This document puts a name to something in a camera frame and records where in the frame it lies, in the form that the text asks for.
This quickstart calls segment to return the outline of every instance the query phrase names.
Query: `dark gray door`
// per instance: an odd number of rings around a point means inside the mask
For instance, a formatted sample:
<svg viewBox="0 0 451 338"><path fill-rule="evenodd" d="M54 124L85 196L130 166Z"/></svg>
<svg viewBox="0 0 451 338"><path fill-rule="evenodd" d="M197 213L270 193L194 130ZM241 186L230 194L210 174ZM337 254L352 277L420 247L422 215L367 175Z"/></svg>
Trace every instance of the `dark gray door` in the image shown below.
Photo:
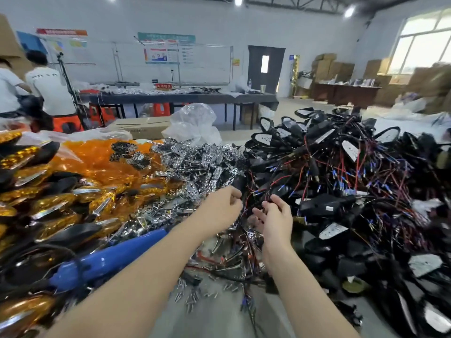
<svg viewBox="0 0 451 338"><path fill-rule="evenodd" d="M275 94L277 84L279 83L285 49L251 45L248 47L248 81L249 79L252 80L252 89L260 90L260 85L266 85L266 92Z"/></svg>

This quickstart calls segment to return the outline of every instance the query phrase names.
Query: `white t-shirt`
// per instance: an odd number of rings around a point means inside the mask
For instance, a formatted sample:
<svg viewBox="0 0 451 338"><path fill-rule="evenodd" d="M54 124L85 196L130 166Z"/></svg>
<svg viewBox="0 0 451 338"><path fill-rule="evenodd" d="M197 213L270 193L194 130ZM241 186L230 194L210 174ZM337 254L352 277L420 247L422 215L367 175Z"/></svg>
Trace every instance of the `white t-shirt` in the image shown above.
<svg viewBox="0 0 451 338"><path fill-rule="evenodd" d="M18 84L23 84L23 81L14 72L0 67L0 113L8 113L20 108L16 96Z"/></svg>
<svg viewBox="0 0 451 338"><path fill-rule="evenodd" d="M44 98L44 111L51 116L76 112L72 96L61 83L59 72L49 67L35 67L26 73L25 80L33 95Z"/></svg>

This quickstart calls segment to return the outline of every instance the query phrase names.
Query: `table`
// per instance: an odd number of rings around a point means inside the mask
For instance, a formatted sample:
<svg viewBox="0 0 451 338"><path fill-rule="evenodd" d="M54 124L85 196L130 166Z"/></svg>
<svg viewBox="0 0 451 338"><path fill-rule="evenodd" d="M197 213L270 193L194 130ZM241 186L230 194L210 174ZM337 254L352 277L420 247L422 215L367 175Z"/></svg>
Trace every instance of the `table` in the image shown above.
<svg viewBox="0 0 451 338"><path fill-rule="evenodd" d="M98 113L101 113L100 107L110 106L115 107L121 112L122 118L125 118L124 104L133 104L135 115L138 117L138 109L136 104L144 103L169 103L171 114L174 113L174 104L183 103L206 103L206 104L224 104L224 121L227 121L227 104L233 104L233 130L236 129L236 106L244 103L262 104L269 109L276 111L279 105L276 95L274 94L243 94L237 97L227 94L160 94L160 95L145 95L145 94L111 94L100 92L98 94L80 94L82 102L92 103L97 107ZM252 107L251 125L253 129L254 110L257 107Z"/></svg>
<svg viewBox="0 0 451 338"><path fill-rule="evenodd" d="M311 97L315 101L327 100L327 104L347 105L349 102L356 107L366 109L374 104L379 86L350 86L338 84L313 85Z"/></svg>

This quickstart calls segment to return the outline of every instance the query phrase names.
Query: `blue tool handle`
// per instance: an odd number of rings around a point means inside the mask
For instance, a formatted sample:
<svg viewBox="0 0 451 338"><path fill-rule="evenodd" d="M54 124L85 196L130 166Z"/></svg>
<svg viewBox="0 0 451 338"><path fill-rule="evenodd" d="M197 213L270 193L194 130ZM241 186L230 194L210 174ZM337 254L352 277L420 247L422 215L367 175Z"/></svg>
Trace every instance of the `blue tool handle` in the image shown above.
<svg viewBox="0 0 451 338"><path fill-rule="evenodd" d="M111 272L121 270L164 238L167 232L164 228L158 229L83 256L80 259L83 266L83 280L85 282L91 281ZM58 271L49 279L49 283L51 286L56 287L59 292L76 288L79 283L79 276L75 262L69 261L59 266Z"/></svg>

